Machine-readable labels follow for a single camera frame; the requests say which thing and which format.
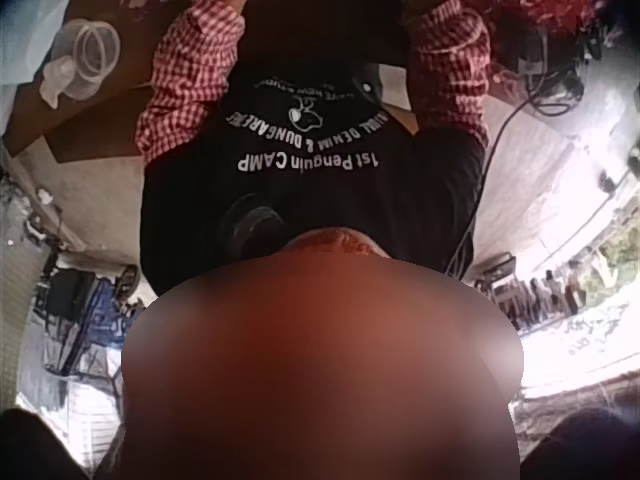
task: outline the clear plastic cup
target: clear plastic cup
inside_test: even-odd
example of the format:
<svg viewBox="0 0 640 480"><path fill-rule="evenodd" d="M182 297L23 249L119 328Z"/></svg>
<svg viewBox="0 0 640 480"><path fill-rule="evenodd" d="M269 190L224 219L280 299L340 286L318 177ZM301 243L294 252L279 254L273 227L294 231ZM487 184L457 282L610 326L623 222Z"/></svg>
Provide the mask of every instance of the clear plastic cup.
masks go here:
<svg viewBox="0 0 640 480"><path fill-rule="evenodd" d="M106 22L71 20L56 35L51 60L71 56L76 73L63 90L74 100L86 100L100 89L120 58L120 37Z"/></svg>

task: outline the black t-shirt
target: black t-shirt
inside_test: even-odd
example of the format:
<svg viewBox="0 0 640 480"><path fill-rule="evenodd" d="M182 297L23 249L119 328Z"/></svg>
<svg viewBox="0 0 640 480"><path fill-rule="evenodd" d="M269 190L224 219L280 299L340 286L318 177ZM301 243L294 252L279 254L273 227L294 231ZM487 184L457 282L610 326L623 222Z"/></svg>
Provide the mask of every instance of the black t-shirt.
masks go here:
<svg viewBox="0 0 640 480"><path fill-rule="evenodd" d="M141 261L156 293L325 227L358 230L392 258L444 272L484 149L455 128L412 136L370 90L342 73L235 71L198 137L145 172ZM472 257L468 238L450 273Z"/></svg>

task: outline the red checkered shirt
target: red checkered shirt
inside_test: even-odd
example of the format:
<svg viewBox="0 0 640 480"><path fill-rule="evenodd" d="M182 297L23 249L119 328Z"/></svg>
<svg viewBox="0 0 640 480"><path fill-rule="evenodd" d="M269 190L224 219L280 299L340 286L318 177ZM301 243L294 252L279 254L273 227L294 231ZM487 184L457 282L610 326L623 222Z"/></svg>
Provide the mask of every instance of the red checkered shirt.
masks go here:
<svg viewBox="0 0 640 480"><path fill-rule="evenodd" d="M196 0L171 25L153 60L154 94L138 120L145 164L195 138L228 89L244 19L220 0ZM405 21L408 91L420 129L464 129L487 145L489 35L481 18L447 0Z"/></svg>

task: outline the cable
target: cable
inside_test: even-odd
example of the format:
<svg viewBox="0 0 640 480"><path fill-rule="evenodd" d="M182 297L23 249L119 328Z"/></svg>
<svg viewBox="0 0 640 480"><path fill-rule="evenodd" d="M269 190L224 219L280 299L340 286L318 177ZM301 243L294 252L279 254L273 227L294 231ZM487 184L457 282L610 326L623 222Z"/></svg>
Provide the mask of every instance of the cable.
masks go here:
<svg viewBox="0 0 640 480"><path fill-rule="evenodd" d="M624 175L622 175L622 178L620 178L620 180L618 181L618 183L616 183L616 187L615 187L615 191L618 190L618 188L620 188L620 185L622 185L622 182L624 182L627 177L631 174L631 170L627 169L626 172L624 172ZM612 194L609 194L607 196L607 198L604 199L604 201L600 204L600 206L591 214L591 216L589 218L587 218L582 225L580 225L580 227L573 232L573 235L571 235L567 240L565 240L562 245L560 245L558 248L556 248L553 252L549 253L549 256L547 258L545 258L543 261L541 261L538 265L536 265L536 267L534 268L534 270L539 269L542 265L544 265L544 263L553 258L553 256L558 253L560 250L562 250L571 240L573 240L574 238L576 238L578 236L578 234L580 232L582 232L582 230L585 229L585 227L587 225L589 225L591 223L591 221L596 218L596 216L602 211L602 209L607 205L607 203L609 203L611 201L611 199L613 198Z"/></svg>
<svg viewBox="0 0 640 480"><path fill-rule="evenodd" d="M558 73L559 72L555 72L555 73L551 74L550 78L553 78ZM493 142L493 146L491 147L491 153L489 154L489 157L487 159L487 163L486 163L486 165L484 167L484 172L482 173L482 178L481 178L481 181L480 181L480 190L478 191L478 196L476 198L476 201L475 201L475 204L473 206L473 209L471 210L471 214L469 215L469 221L467 222L467 224L466 224L466 226L464 228L464 233L462 234L462 237L460 238L460 241L458 242L455 250L453 251L453 254L449 258L449 261L447 262L447 268L444 271L445 275L449 275L451 273L451 268L453 267L453 264L455 263L456 259L458 258L458 254L460 253L460 249L462 248L462 246L464 245L464 242L467 240L467 237L469 236L469 233L471 231L471 227L473 226L473 222L475 221L476 216L478 214L478 208L480 207L480 201L482 200L482 195L484 193L484 187L485 187L485 185L487 183L487 176L489 174L489 169L491 168L491 164L493 163L493 158L495 157L496 151L498 149L498 145L500 145L500 140L502 140L502 136L504 135L505 130L507 129L507 127L509 126L511 121L518 115L518 113L520 113L527 105L529 105L530 103L535 101L537 98L539 98L540 96L542 96L545 93L547 93L552 88L556 87L559 83L563 82L565 80L565 77L566 77L566 75L565 76L561 76L559 79L556 79L556 81L551 82L546 88L541 88L537 92L534 92L533 94L530 94L529 98L527 98L527 100L522 102L513 112L511 112L511 114L507 117L507 119L502 124L502 127L500 127L498 135L496 136L496 140L495 140L495 142Z"/></svg>

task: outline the penguin logo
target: penguin logo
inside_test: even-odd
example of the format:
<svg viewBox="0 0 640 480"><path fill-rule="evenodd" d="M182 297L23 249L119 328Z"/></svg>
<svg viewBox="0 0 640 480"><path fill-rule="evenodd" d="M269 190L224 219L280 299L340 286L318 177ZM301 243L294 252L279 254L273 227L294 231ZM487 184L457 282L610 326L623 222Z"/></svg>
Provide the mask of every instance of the penguin logo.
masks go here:
<svg viewBox="0 0 640 480"><path fill-rule="evenodd" d="M289 109L289 120L300 132L306 133L314 128L322 128L322 117L313 111L315 100L309 97L294 96L298 106Z"/></svg>

